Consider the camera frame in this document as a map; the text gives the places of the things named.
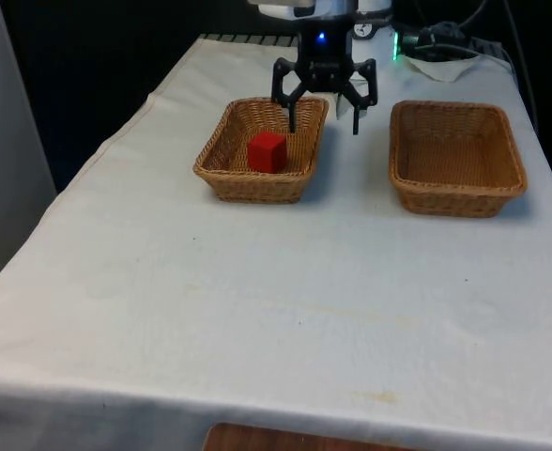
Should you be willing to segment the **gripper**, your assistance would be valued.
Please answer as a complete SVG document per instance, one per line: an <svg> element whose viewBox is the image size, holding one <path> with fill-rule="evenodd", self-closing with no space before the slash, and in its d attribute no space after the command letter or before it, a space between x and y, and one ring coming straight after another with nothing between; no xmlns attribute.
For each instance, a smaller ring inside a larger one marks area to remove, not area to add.
<svg viewBox="0 0 552 451"><path fill-rule="evenodd" d="M296 130L296 104L308 91L340 91L353 107L353 134L359 134L360 113L378 102L376 61L356 63L351 56L350 20L302 21L299 30L298 59L279 57L272 70L271 101L288 111L289 130ZM299 84L284 93L284 77L294 72ZM367 82L368 93L361 95L351 83L357 73Z"/></svg>

